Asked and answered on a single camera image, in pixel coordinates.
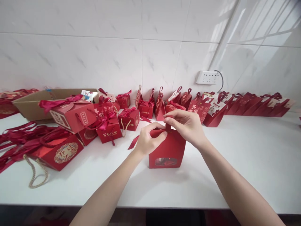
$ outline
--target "white countertop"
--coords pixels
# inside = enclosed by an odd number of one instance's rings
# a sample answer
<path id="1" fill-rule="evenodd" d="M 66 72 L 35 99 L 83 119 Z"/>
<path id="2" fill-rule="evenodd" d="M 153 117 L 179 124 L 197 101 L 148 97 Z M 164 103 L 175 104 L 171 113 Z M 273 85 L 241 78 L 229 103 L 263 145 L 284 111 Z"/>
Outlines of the white countertop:
<path id="1" fill-rule="evenodd" d="M 0 120 L 0 132 L 26 123 L 20 114 Z M 102 144 L 98 138 L 61 172 L 49 169 L 48 182 L 28 183 L 30 166 L 21 161 L 0 174 L 0 204 L 82 206 L 123 162 L 136 132 Z M 213 145 L 281 214 L 301 214 L 301 129 L 295 113 L 283 118 L 224 116 L 204 131 Z M 228 208 L 200 153 L 189 143 L 180 168 L 149 169 L 146 157 L 132 174 L 118 207 Z"/>

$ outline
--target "wall socket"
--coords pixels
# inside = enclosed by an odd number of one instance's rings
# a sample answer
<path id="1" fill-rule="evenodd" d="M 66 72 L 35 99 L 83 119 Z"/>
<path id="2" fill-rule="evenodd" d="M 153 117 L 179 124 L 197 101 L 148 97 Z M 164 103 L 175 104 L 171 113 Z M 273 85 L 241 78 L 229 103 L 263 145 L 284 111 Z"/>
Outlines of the wall socket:
<path id="1" fill-rule="evenodd" d="M 200 71 L 197 84 L 216 85 L 216 79 L 219 77 L 216 71 Z"/>

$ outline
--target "red paper bag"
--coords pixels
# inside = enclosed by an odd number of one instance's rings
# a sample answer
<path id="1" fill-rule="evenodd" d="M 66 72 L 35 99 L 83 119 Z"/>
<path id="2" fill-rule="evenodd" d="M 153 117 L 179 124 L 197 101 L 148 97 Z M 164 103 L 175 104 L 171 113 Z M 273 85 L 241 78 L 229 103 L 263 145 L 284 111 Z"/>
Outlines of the red paper bag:
<path id="1" fill-rule="evenodd" d="M 158 98 L 157 98 L 157 102 L 156 102 L 156 109 L 155 109 L 155 117 L 156 117 L 156 121 L 163 121 L 163 115 L 166 114 L 165 112 L 165 105 L 163 103 L 163 93 L 161 93 L 161 91 L 163 90 L 163 87 L 160 87 L 159 90 L 159 94 L 158 94 Z"/>
<path id="2" fill-rule="evenodd" d="M 192 99 L 192 95 L 190 94 L 191 89 L 188 89 L 188 92 L 185 92 L 182 96 L 182 106 L 185 107 L 185 109 L 188 109 L 191 99 Z"/>
<path id="3" fill-rule="evenodd" d="M 226 104 L 221 102 L 224 98 L 224 95 L 220 95 L 218 99 L 211 100 L 211 107 L 208 111 L 208 114 L 205 117 L 203 124 L 207 127 L 217 127 L 221 122 L 225 109 L 227 108 Z"/>
<path id="4" fill-rule="evenodd" d="M 178 168 L 181 166 L 186 140 L 178 131 L 171 129 L 169 124 L 166 124 L 165 130 L 152 130 L 150 136 L 156 138 L 164 131 L 168 132 L 166 139 L 149 154 L 150 169 Z M 132 141 L 129 149 L 132 149 L 135 146 L 138 137 Z"/>
<path id="5" fill-rule="evenodd" d="M 102 143 L 112 141 L 113 146 L 115 146 L 114 140 L 122 137 L 116 112 L 102 117 L 97 127 L 96 132 Z"/>
<path id="6" fill-rule="evenodd" d="M 169 98 L 167 98 L 167 104 L 173 101 L 174 103 L 182 105 L 182 95 L 180 93 L 181 89 L 182 87 L 180 86 L 176 91 L 173 92 L 173 94 Z"/>
<path id="7" fill-rule="evenodd" d="M 208 100 L 209 100 L 208 97 L 205 98 L 204 100 L 202 99 L 192 100 L 188 107 L 189 112 L 194 112 L 199 115 L 201 123 L 204 122 L 206 115 L 211 107 L 210 103 L 206 103 Z"/>
<path id="8" fill-rule="evenodd" d="M 141 94 L 141 85 L 139 85 L 139 89 L 137 91 L 137 96 L 136 96 L 136 101 L 135 101 L 135 106 L 137 109 L 139 109 L 139 101 L 143 101 L 143 97 Z"/>
<path id="9" fill-rule="evenodd" d="M 129 94 L 131 92 L 132 92 L 132 90 L 128 91 L 125 94 L 119 94 L 116 97 L 117 102 L 119 103 L 121 109 L 129 108 L 129 106 L 131 105 L 131 100 L 130 100 L 130 97 L 129 97 Z"/>
<path id="10" fill-rule="evenodd" d="M 186 110 L 185 107 L 183 107 L 183 106 L 181 106 L 177 103 L 174 103 L 173 101 L 171 101 L 170 104 L 165 106 L 166 113 L 171 112 L 171 111 L 176 110 L 176 109 Z"/>
<path id="11" fill-rule="evenodd" d="M 136 131 L 139 124 L 139 110 L 135 107 L 124 109 L 119 115 L 118 120 L 122 130 Z"/>
<path id="12" fill-rule="evenodd" d="M 65 100 L 41 100 L 39 106 L 44 108 L 45 114 L 50 112 L 59 126 L 78 133 L 96 121 L 94 105 L 82 100 L 83 95 L 71 96 Z"/>

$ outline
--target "white tile wall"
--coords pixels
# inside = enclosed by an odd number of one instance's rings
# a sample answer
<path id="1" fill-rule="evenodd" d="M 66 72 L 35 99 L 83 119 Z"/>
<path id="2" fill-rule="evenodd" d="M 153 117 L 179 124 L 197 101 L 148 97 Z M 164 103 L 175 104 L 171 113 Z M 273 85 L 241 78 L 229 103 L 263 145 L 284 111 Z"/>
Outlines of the white tile wall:
<path id="1" fill-rule="evenodd" d="M 218 91 L 207 70 L 236 0 L 0 0 L 0 91 L 139 84 L 144 98 Z M 247 0 L 218 69 L 224 90 L 301 100 L 301 1 Z"/>

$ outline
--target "red carton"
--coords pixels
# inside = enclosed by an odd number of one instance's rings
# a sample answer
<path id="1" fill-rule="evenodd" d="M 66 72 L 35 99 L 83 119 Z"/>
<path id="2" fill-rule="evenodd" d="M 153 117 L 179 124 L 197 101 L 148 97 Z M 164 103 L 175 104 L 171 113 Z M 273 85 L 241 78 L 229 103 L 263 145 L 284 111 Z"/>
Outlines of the red carton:
<path id="1" fill-rule="evenodd" d="M 171 112 L 176 109 L 186 110 L 185 107 L 183 107 L 177 103 L 174 103 L 173 101 L 171 101 L 168 105 L 165 106 L 166 113 Z"/>
<path id="2" fill-rule="evenodd" d="M 204 100 L 202 100 L 201 98 L 198 100 L 192 100 L 188 107 L 189 112 L 194 112 L 199 115 L 201 123 L 204 122 L 206 115 L 211 107 L 210 103 L 206 103 L 206 101 L 208 100 L 209 100 L 208 97 L 205 98 Z"/>
<path id="3" fill-rule="evenodd" d="M 72 133 L 78 133 L 96 121 L 93 104 L 82 100 L 81 94 L 66 100 L 41 100 L 39 106 L 44 108 L 45 114 L 50 112 L 59 126 Z"/>
<path id="4" fill-rule="evenodd" d="M 136 131 L 139 124 L 139 110 L 135 107 L 124 109 L 119 115 L 118 120 L 122 130 Z"/>
<path id="5" fill-rule="evenodd" d="M 188 109 L 191 99 L 192 99 L 192 95 L 190 94 L 191 89 L 188 89 L 188 92 L 185 92 L 182 96 L 182 106 L 185 107 L 185 109 Z"/>
<path id="6" fill-rule="evenodd" d="M 115 145 L 114 140 L 122 137 L 116 112 L 111 112 L 108 116 L 102 117 L 96 132 L 102 143 L 112 141 L 112 144 Z"/>
<path id="7" fill-rule="evenodd" d="M 130 104 L 131 104 L 131 100 L 129 98 L 129 94 L 132 92 L 132 90 L 128 91 L 125 94 L 119 94 L 116 99 L 117 102 L 120 105 L 121 109 L 125 109 L 125 108 L 129 108 Z"/>
<path id="8" fill-rule="evenodd" d="M 157 121 L 163 121 L 164 117 L 163 115 L 166 114 L 165 112 L 165 105 L 163 103 L 163 93 L 161 91 L 163 90 L 163 87 L 160 87 L 157 102 L 156 102 L 156 109 L 155 109 L 155 117 Z"/>
<path id="9" fill-rule="evenodd" d="M 61 171 L 81 150 L 83 143 L 71 134 L 68 137 L 55 139 L 29 154 L 33 159 L 39 159 L 44 165 Z"/>

